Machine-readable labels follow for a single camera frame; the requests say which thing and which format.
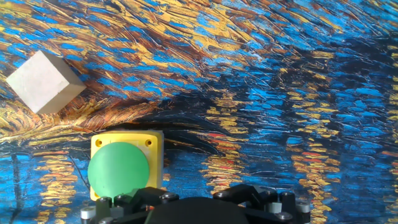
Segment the yellow button base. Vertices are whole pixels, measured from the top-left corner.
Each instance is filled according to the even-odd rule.
[[[127,142],[137,146],[149,164],[149,180],[146,187],[161,188],[163,181],[163,132],[162,131],[109,131],[91,138],[91,157],[101,147],[112,142]],[[99,196],[90,187],[90,198]]]

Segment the blue and yellow painting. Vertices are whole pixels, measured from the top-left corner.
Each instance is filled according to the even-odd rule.
[[[36,51],[87,89],[33,114]],[[163,186],[293,190],[312,223],[398,223],[398,2],[0,0],[0,223],[77,223],[90,138],[165,134]]]

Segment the wooden block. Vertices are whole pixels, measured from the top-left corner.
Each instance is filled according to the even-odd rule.
[[[7,80],[37,114],[57,113],[86,86],[62,58],[38,51]]]

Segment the bolt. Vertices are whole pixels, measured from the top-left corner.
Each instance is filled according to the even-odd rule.
[[[113,222],[112,217],[105,217],[99,221],[99,224],[111,224]]]
[[[166,193],[164,193],[162,196],[160,196],[160,199],[162,199],[162,200],[167,200],[167,199],[174,198],[174,197],[176,197],[176,196],[177,196],[177,194],[175,194],[175,193],[166,192]]]
[[[280,220],[291,220],[293,216],[287,212],[280,212],[275,214]]]

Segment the screw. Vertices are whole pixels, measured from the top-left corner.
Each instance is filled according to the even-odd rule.
[[[263,192],[265,192],[266,195],[272,195],[272,194],[276,193],[276,190],[273,190],[273,189],[266,189],[266,190],[263,191]]]
[[[112,217],[105,217],[99,221],[99,224],[111,224],[113,222]]]
[[[280,220],[291,220],[293,218],[293,216],[287,212],[280,212],[280,213],[276,213],[276,216],[280,219]]]
[[[126,197],[125,194],[119,194],[119,195],[117,196],[118,199],[123,199],[123,198],[125,198],[125,197]]]
[[[101,198],[99,198],[99,200],[100,200],[101,202],[104,202],[104,201],[106,201],[106,200],[112,201],[112,198],[110,198],[110,197],[101,197]]]
[[[227,195],[228,195],[228,193],[225,192],[225,191],[220,191],[220,192],[217,192],[217,193],[214,194],[214,196],[216,198],[225,198]]]
[[[283,196],[288,196],[288,195],[292,195],[293,193],[292,192],[282,192],[281,193]]]
[[[174,198],[174,197],[176,197],[176,196],[177,196],[177,194],[175,194],[175,193],[166,192],[166,193],[164,193],[162,196],[160,196],[160,199],[162,199],[162,200],[167,200],[167,199]]]

